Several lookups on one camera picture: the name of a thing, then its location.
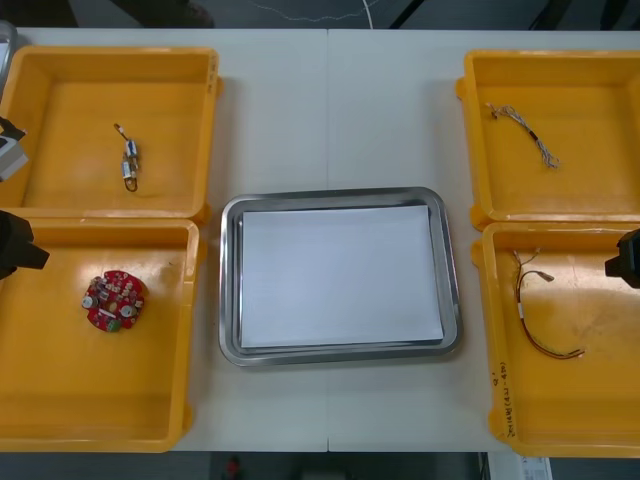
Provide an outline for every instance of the sheet of paper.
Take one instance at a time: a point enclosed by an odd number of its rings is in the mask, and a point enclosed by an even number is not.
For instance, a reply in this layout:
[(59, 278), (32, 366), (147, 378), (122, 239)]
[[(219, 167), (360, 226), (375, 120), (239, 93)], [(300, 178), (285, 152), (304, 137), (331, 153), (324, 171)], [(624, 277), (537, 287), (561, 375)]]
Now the sheet of paper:
[(426, 206), (248, 212), (245, 348), (439, 340)]

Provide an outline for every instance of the table surface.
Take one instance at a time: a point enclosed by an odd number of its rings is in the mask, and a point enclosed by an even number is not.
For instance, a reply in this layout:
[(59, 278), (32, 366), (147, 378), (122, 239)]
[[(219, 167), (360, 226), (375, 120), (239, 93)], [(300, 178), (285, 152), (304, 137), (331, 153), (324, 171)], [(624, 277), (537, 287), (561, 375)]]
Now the table surface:
[(208, 46), (225, 80), (209, 200), (245, 193), (429, 187), (447, 207), (464, 323), (442, 360), (242, 369), (218, 348), (217, 249), (201, 275), (181, 450), (507, 451), (490, 382), (462, 110), (473, 48), (634, 49), (632, 32), (23, 29), (50, 45)]

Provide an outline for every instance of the yellow tray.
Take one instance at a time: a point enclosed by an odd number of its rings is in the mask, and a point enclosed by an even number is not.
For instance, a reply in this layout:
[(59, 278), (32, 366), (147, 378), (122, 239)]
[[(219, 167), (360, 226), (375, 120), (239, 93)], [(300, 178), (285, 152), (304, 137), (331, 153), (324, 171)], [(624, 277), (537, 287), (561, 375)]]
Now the yellow tray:
[[(191, 422), (198, 228), (178, 219), (30, 222), (51, 256), (44, 270), (0, 282), (0, 450), (169, 450)], [(114, 269), (148, 293), (134, 328), (105, 333), (81, 300), (93, 277)]]
[[(608, 278), (604, 262), (637, 224), (495, 223), (472, 249), (480, 270), (489, 367), (492, 433), (521, 455), (640, 455), (640, 295)], [(532, 335), (571, 360), (538, 352), (527, 340), (515, 300), (517, 263), (540, 248), (524, 271), (522, 304)]]
[[(204, 221), (217, 71), (207, 48), (19, 50), (0, 114), (28, 132), (30, 161), (0, 185), (0, 209)], [(136, 193), (124, 187), (114, 123), (140, 151)]]
[[(640, 53), (473, 51), (456, 85), (477, 228), (494, 221), (640, 222)], [(546, 167), (511, 105), (560, 160)]]

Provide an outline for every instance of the metal tray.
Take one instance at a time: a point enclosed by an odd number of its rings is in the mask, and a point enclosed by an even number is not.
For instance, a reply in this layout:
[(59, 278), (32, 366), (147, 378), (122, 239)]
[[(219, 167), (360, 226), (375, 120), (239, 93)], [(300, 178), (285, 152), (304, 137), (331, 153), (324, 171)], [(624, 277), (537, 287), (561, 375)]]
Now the metal tray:
[[(444, 332), (442, 340), (267, 348), (241, 346), (242, 231), (245, 212), (417, 205), (426, 205), (429, 208), (438, 308)], [(240, 196), (231, 200), (224, 209), (220, 247), (220, 348), (225, 357), (236, 365), (262, 366), (435, 356), (450, 352), (458, 344), (462, 323), (447, 216), (442, 199), (427, 188), (332, 190)]]

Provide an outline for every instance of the floor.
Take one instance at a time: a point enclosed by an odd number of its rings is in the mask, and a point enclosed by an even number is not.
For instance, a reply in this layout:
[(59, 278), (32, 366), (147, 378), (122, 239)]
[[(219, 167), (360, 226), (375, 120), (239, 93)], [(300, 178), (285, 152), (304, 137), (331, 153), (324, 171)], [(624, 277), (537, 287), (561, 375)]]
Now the floor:
[[(219, 480), (229, 453), (171, 452), (127, 454), (2, 454), (3, 480)], [(312, 473), (327, 479), (476, 480), (475, 454), (239, 454), (242, 480), (302, 480)]]
[[(81, 27), (138, 27), (110, 0), (69, 0)], [(194, 0), (216, 28), (367, 28), (362, 0)], [(606, 0), (573, 0), (561, 30), (597, 30)], [(367, 0), (374, 28), (389, 28), (411, 0)], [(547, 0), (425, 0), (407, 29), (526, 30)], [(640, 16), (629, 0), (616, 24), (628, 29)]]

